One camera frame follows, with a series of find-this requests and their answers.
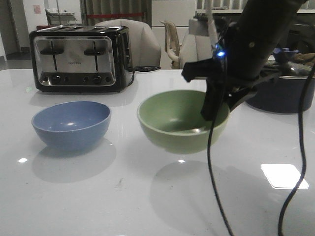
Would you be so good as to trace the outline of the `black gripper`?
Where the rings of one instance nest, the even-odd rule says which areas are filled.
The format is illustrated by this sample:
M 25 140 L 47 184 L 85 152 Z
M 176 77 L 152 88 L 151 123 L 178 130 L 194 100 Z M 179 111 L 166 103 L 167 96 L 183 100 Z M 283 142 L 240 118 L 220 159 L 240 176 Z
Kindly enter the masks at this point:
M 281 21 L 237 21 L 221 30 L 221 38 L 211 41 L 211 58 L 186 62 L 182 76 L 187 82 L 206 79 L 206 92 L 201 115 L 206 121 L 215 118 L 222 105 L 227 81 L 227 104 L 232 112 L 257 94 L 249 88 L 259 82 L 259 74 L 282 35 Z

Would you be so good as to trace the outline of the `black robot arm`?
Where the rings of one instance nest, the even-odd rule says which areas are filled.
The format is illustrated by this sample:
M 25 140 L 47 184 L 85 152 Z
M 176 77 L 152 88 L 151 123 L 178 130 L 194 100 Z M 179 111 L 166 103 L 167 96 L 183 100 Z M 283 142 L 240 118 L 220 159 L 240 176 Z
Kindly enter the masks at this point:
M 278 78 L 280 72 L 265 64 L 284 31 L 296 17 L 303 0 L 250 0 L 239 20 L 211 40 L 212 55 L 187 62 L 182 76 L 187 82 L 206 81 L 201 115 L 214 120 L 223 102 L 230 109 L 255 96 L 256 86 Z

